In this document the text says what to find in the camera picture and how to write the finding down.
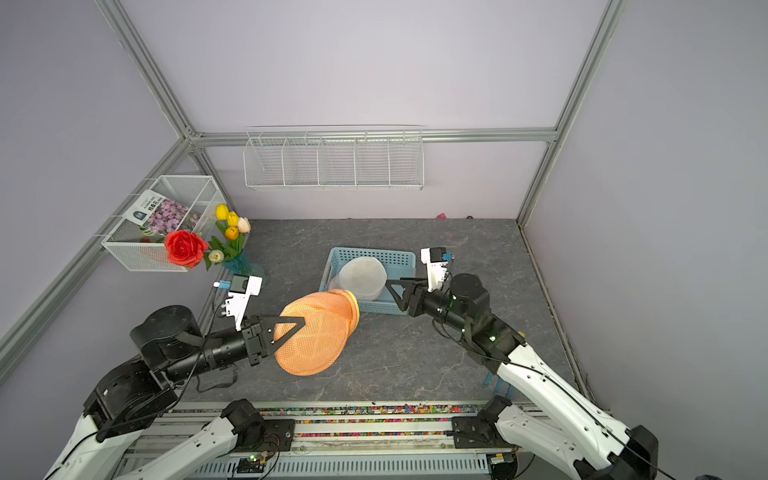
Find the white mesh laundry bag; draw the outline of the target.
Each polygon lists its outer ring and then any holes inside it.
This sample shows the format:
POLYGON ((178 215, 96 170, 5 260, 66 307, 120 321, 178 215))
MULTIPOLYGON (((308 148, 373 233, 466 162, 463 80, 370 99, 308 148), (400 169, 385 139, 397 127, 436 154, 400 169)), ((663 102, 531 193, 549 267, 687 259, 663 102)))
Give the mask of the white mesh laundry bag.
POLYGON ((370 256, 349 261, 337 275, 339 287, 350 291, 359 301, 377 300, 385 289, 387 279, 384 265, 370 256))

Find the tulip bouquet in vase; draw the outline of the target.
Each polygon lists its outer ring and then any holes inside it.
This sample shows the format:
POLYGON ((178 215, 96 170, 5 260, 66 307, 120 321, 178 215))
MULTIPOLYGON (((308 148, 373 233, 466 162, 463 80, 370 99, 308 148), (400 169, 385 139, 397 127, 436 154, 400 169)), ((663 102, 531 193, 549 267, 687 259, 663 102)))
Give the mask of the tulip bouquet in vase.
POLYGON ((233 275, 265 278, 264 269, 252 262, 245 252, 245 243, 251 233, 250 221, 226 204, 216 207, 215 217, 219 236, 210 238, 209 249, 203 257, 206 269, 221 265, 233 275))

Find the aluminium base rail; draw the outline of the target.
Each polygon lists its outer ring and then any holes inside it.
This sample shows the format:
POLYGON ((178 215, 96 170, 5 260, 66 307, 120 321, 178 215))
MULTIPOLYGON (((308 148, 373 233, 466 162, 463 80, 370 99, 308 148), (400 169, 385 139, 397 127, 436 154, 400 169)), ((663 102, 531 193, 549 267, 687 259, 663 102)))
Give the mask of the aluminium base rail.
POLYGON ((220 402, 184 402, 127 449, 118 479, 299 479, 428 475, 517 478, 534 455, 573 479, 627 478, 624 426, 599 410, 559 423, 530 403, 261 401, 264 436, 223 449, 220 402))

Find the orange mesh laundry bag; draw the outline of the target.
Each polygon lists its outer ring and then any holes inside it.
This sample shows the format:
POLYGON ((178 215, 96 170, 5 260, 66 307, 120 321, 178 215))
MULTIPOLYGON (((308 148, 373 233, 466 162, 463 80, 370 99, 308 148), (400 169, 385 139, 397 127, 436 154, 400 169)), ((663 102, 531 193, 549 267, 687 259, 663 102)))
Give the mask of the orange mesh laundry bag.
POLYGON ((275 353, 279 366, 294 376, 328 369, 341 355, 360 320, 355 295, 331 290, 306 295, 285 306, 283 317, 301 317, 302 326, 275 353))

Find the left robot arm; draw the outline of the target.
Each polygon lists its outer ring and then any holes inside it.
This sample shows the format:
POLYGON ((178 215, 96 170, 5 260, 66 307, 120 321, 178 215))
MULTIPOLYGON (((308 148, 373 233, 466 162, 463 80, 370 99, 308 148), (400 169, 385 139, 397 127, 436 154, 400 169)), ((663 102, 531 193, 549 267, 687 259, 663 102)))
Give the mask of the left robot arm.
MULTIPOLYGON (((305 325, 302 317, 253 315, 239 329, 204 334, 188 308, 157 310, 131 333, 138 356, 109 371, 85 401, 47 478, 109 478, 142 433, 176 408, 192 379, 241 360, 257 365, 305 325)), ((271 460, 290 448, 293 433, 287 421, 268 421, 250 401, 235 400, 198 433, 125 476, 185 479, 216 459, 240 452, 271 460)))

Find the red artificial rose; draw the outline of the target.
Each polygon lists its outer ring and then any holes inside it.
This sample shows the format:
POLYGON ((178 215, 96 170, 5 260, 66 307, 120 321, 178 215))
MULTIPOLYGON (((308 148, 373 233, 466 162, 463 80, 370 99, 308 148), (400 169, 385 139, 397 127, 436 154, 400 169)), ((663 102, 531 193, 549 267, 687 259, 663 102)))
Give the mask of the red artificial rose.
POLYGON ((176 266, 192 269, 203 261, 209 244, 198 234, 180 230, 166 236, 164 246, 168 261, 176 266))

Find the light blue plastic basket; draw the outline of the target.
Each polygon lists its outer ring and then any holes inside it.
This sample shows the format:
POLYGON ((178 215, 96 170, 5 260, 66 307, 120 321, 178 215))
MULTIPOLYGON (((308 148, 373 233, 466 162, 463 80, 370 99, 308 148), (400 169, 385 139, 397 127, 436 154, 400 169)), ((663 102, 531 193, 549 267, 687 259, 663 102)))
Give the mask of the light blue plastic basket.
POLYGON ((357 299, 361 312, 404 315, 386 288, 388 280, 414 277, 413 252, 357 247, 331 249, 319 292, 346 290, 357 299))

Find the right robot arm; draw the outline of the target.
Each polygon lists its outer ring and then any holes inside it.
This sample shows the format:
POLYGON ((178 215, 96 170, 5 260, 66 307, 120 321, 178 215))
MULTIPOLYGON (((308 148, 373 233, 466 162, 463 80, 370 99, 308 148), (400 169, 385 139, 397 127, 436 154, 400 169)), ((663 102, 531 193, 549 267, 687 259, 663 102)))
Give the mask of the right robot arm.
POLYGON ((458 274, 442 287, 425 279, 389 280, 398 308, 429 316, 437 331, 457 331, 454 342, 546 416, 542 422, 500 396, 479 419, 504 442, 522 447, 572 479, 654 479, 659 442, 646 427, 633 428, 588 400, 550 368, 524 336, 496 316, 490 294, 474 274, 458 274))

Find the purple flower packet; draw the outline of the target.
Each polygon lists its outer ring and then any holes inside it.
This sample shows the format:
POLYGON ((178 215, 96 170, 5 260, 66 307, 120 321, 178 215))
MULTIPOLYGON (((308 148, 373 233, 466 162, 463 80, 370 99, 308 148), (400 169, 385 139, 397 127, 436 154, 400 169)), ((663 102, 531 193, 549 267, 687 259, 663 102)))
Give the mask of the purple flower packet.
POLYGON ((189 207, 153 190, 145 190, 123 213, 122 218, 147 236, 193 231, 200 215, 189 207))

